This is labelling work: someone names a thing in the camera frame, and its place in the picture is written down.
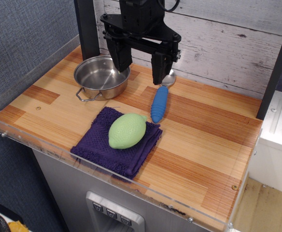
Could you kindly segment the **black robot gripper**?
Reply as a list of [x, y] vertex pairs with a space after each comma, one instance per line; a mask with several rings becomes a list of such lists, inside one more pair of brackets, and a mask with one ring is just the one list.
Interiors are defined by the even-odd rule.
[[100, 17], [115, 68], [123, 72], [130, 66], [132, 48], [152, 54], [153, 84], [160, 85], [180, 58], [181, 36], [164, 22], [170, 10], [163, 0], [121, 0], [119, 5], [120, 14]]

